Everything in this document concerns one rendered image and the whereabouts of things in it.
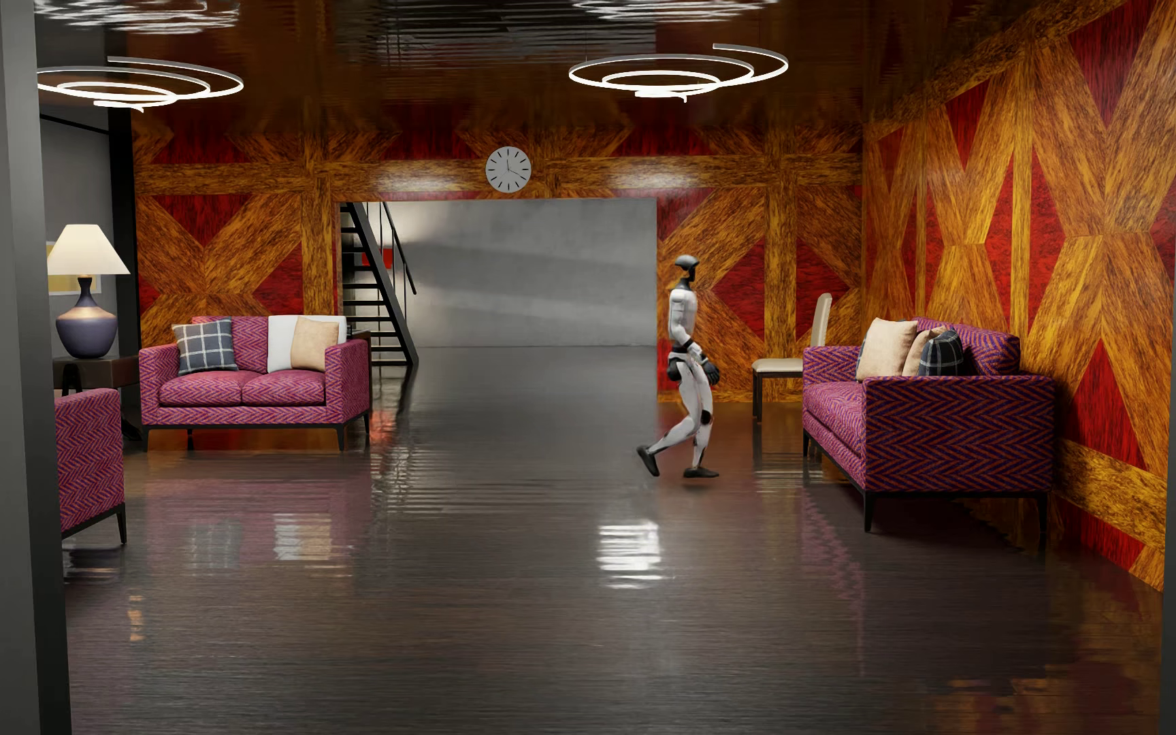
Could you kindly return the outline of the long magenta chevron sofa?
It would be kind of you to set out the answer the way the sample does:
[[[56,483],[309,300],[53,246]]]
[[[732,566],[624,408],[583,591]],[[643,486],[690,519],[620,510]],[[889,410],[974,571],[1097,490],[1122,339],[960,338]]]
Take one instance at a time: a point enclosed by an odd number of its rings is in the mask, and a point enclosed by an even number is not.
[[[860,345],[807,346],[802,427],[864,497],[1033,497],[1048,532],[1056,385],[1018,370],[1018,338],[949,325],[963,376],[856,379]]]

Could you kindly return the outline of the dark plaid cushion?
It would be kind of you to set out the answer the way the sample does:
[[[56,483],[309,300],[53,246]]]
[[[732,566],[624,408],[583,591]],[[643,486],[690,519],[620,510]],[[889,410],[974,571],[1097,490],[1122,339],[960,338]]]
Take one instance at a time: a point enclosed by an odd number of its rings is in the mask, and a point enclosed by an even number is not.
[[[951,327],[929,330],[920,350],[916,376],[968,376],[971,374],[964,346]]]

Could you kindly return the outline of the white left robot leg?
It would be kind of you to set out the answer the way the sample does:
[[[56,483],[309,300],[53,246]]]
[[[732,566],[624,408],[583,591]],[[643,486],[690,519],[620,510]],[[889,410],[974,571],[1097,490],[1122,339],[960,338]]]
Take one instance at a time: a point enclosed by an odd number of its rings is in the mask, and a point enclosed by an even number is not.
[[[679,421],[679,425],[671,427],[663,437],[653,445],[640,445],[636,447],[636,454],[639,454],[640,460],[643,461],[644,469],[653,477],[660,476],[659,465],[656,461],[656,455],[660,452],[664,452],[667,448],[681,443],[682,441],[691,437],[694,441],[694,454],[693,463],[687,467],[683,472],[684,477],[697,477],[703,476],[702,472],[702,460],[707,446],[708,435],[710,434],[708,429],[708,413],[704,409],[690,410],[687,416]]]

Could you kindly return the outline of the white robot leg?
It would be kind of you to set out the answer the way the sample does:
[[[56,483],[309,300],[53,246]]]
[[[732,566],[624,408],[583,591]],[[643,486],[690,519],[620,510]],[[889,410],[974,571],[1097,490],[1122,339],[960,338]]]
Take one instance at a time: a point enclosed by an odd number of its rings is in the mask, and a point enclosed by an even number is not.
[[[653,445],[640,445],[636,447],[636,454],[639,454],[640,460],[643,461],[644,469],[653,477],[660,476],[659,465],[656,461],[656,455],[660,452],[664,452],[667,448],[681,443],[682,441],[691,437],[694,441],[694,454],[693,463],[687,467],[683,472],[684,477],[697,477],[703,476],[702,472],[702,460],[707,446],[708,435],[710,434],[708,429],[708,413],[704,409],[690,410],[687,416],[679,421],[679,425],[671,427],[663,437]]]
[[[717,370],[707,359],[683,358],[679,370],[682,374],[681,396],[689,417],[693,420],[693,461],[683,472],[684,477],[719,477],[719,472],[704,467],[703,457],[711,436],[711,380],[719,381]]]

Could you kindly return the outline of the large beige cushion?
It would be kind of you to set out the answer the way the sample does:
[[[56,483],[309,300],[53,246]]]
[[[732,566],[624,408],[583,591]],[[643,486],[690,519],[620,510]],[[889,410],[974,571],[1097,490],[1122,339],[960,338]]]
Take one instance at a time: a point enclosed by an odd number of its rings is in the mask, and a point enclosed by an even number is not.
[[[856,380],[871,376],[903,376],[906,360],[918,334],[916,321],[873,319],[861,345]]]

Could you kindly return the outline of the black metal staircase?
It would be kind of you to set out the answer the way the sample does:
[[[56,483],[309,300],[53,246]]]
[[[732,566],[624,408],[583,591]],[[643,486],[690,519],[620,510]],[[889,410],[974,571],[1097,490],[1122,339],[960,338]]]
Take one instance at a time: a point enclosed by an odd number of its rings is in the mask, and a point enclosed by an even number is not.
[[[417,288],[388,203],[345,201],[338,211],[341,310],[350,333],[370,342],[372,366],[412,370],[417,348],[405,306]]]

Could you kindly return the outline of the white right robot leg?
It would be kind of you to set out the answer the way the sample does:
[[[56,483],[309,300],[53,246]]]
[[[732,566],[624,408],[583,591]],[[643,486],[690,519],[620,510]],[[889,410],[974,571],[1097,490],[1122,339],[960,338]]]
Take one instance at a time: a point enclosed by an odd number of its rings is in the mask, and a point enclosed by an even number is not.
[[[717,370],[707,359],[683,358],[679,370],[682,374],[681,396],[689,417],[693,420],[693,461],[683,472],[684,477],[719,477],[719,472],[704,467],[703,457],[711,436],[711,380],[719,381]]]

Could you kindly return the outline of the blue table lamp white shade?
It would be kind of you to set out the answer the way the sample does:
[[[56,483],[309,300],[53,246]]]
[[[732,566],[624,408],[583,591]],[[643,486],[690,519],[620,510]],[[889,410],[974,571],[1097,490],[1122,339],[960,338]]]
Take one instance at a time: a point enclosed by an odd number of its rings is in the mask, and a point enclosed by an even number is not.
[[[51,278],[76,278],[76,305],[56,318],[56,333],[74,359],[102,359],[118,335],[118,318],[96,305],[91,283],[100,275],[128,275],[129,270],[107,240],[101,226],[69,223],[48,253]]]

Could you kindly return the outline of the beige wooden dining chair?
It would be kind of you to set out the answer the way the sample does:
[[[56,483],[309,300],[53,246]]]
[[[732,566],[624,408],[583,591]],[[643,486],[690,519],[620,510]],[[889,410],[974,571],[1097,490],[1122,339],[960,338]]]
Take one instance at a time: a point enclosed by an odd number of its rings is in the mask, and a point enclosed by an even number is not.
[[[815,305],[810,340],[808,346],[826,345],[828,318],[831,310],[831,293],[822,293]],[[751,363],[753,419],[756,423],[763,416],[763,382],[767,377],[801,377],[802,359],[757,359]]]

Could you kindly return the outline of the grey plaid cushion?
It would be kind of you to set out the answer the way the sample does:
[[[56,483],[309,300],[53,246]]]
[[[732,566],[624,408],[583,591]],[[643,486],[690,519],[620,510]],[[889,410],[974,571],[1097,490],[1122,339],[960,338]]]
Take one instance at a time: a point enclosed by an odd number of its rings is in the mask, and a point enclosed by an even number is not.
[[[178,374],[236,372],[233,319],[226,316],[203,323],[172,326],[179,355]]]

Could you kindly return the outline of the white cushion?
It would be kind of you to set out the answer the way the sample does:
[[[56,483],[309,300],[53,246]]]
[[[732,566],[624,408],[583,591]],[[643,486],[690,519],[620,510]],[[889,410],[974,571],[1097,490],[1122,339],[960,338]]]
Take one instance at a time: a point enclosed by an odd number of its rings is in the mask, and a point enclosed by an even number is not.
[[[338,323],[338,345],[348,340],[348,319],[345,315],[270,315],[268,318],[267,372],[276,373],[290,369],[290,345],[299,318],[314,322]]]

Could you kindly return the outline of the magenta chevron two-seat sofa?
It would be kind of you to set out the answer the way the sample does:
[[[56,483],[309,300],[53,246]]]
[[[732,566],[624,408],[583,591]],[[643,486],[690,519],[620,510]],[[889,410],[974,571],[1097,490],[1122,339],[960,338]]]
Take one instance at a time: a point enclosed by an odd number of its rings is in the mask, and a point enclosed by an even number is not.
[[[176,342],[140,350],[145,429],[325,427],[345,448],[348,425],[370,417],[370,343],[348,336],[330,346],[325,373],[268,373],[268,316],[230,319],[236,372],[179,376]]]

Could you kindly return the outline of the dark wooden side table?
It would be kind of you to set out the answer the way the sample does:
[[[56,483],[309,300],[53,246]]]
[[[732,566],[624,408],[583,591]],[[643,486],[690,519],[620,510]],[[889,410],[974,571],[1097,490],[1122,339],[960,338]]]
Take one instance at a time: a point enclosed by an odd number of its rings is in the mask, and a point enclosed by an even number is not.
[[[142,440],[140,415],[139,356],[103,359],[54,359],[54,389],[64,395],[80,390],[114,389],[122,403],[122,434]]]

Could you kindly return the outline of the narrow beige cushion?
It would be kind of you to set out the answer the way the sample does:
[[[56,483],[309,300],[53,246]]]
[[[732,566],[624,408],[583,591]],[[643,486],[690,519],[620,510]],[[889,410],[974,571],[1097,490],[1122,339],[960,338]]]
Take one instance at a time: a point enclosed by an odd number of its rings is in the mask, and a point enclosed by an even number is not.
[[[909,349],[908,356],[906,356],[902,376],[918,375],[921,358],[923,358],[926,345],[930,342],[934,338],[942,335],[942,333],[946,330],[947,330],[946,326],[936,326],[929,329],[923,329],[917,332],[915,340],[913,340],[911,349]]]

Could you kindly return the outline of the round white wall clock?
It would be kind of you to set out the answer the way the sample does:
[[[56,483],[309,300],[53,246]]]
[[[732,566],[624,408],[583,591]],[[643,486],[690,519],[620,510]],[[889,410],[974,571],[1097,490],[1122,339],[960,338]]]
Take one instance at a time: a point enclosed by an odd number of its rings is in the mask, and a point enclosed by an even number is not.
[[[485,178],[500,193],[523,191],[532,180],[532,159],[516,146],[502,146],[486,159]]]

